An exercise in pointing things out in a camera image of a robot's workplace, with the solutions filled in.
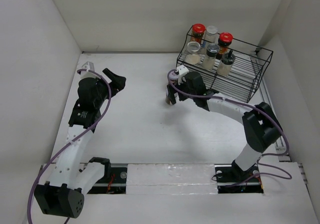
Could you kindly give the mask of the white lid brown spice jar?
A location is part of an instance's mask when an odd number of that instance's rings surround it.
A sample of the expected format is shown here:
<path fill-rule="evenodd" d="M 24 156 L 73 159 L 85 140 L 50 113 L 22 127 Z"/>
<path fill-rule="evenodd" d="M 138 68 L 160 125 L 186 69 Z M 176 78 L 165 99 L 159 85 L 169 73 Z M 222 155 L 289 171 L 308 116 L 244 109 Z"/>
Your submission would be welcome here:
<path fill-rule="evenodd" d="M 168 104 L 168 105 L 174 105 L 174 103 L 172 102 L 172 100 L 176 100 L 176 94 L 174 94 L 173 96 L 171 96 L 169 94 L 168 91 L 166 91 L 166 94 L 165 94 L 165 102 Z"/>

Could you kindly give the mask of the round glass jar white powder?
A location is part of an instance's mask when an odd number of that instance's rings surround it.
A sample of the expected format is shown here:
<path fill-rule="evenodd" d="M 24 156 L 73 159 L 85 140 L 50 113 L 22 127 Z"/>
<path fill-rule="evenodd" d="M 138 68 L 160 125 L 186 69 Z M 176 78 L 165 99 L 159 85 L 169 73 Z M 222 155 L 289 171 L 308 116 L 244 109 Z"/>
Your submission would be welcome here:
<path fill-rule="evenodd" d="M 196 41 L 189 42 L 185 51 L 185 62 L 191 65 L 198 64 L 201 60 L 201 56 L 199 54 L 200 50 L 200 43 Z"/>

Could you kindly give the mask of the black grinder cap spice bottle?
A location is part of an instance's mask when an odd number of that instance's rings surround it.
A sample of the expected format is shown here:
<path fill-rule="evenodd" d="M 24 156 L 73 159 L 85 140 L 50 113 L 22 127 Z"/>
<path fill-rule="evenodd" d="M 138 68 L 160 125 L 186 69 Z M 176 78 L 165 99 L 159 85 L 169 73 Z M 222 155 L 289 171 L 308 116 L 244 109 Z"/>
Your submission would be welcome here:
<path fill-rule="evenodd" d="M 234 62 L 235 55 L 233 54 L 233 50 L 224 53 L 217 68 L 217 74 L 226 77 L 230 73 Z"/>

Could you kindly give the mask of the silver lid blue label bottle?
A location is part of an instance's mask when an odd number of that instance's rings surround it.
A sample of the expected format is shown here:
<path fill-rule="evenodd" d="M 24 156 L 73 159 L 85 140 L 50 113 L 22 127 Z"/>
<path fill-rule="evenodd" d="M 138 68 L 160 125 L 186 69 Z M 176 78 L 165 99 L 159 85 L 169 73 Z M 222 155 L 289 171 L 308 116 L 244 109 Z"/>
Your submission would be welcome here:
<path fill-rule="evenodd" d="M 215 26 L 207 26 L 204 39 L 203 47 L 206 47 L 208 44 L 215 43 L 217 38 L 218 29 Z"/>

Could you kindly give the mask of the red lid sauce jar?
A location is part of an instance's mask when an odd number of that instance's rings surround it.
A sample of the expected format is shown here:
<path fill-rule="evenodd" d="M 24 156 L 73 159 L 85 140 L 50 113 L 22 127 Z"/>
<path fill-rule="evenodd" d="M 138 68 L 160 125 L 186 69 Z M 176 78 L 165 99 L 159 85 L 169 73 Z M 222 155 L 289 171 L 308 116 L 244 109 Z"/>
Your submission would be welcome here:
<path fill-rule="evenodd" d="M 228 47 L 233 41 L 233 35 L 228 32 L 222 32 L 218 38 L 219 51 L 217 53 L 216 59 L 220 60 L 223 54 L 228 50 Z"/>
<path fill-rule="evenodd" d="M 192 35 L 190 41 L 198 42 L 199 44 L 201 44 L 205 31 L 206 27 L 203 24 L 194 24 L 191 29 Z"/>

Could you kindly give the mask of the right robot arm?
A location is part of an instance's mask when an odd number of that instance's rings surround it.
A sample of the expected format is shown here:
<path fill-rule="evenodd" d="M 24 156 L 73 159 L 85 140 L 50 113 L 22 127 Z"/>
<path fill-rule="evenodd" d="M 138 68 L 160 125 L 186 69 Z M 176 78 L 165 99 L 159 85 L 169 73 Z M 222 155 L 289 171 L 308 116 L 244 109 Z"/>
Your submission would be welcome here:
<path fill-rule="evenodd" d="M 246 145 L 230 168 L 215 177 L 219 182 L 241 182 L 254 178 L 253 167 L 266 156 L 266 150 L 280 137 L 284 137 L 277 118 L 269 104 L 261 102 L 252 106 L 227 98 L 219 91 L 206 88 L 201 75 L 195 71 L 179 74 L 171 70 L 167 74 L 167 98 L 175 104 L 177 100 L 192 99 L 195 105 L 208 112 L 218 113 L 242 124 Z"/>

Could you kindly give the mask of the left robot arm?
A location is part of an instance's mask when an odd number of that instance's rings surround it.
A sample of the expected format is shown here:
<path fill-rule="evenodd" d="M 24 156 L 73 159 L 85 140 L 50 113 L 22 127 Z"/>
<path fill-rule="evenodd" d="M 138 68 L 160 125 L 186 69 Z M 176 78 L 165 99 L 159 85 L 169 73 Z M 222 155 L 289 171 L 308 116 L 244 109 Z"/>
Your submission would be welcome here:
<path fill-rule="evenodd" d="M 32 186 L 43 214 L 77 218 L 84 205 L 85 195 L 97 182 L 111 185 L 116 178 L 108 158 L 92 157 L 86 168 L 79 170 L 80 161 L 95 133 L 97 124 L 106 111 L 103 104 L 110 105 L 111 98 L 125 88 L 126 77 L 103 70 L 103 76 L 93 70 L 81 68 L 76 100 L 70 119 L 65 144 L 51 159 L 54 170 L 44 184 L 38 180 Z"/>

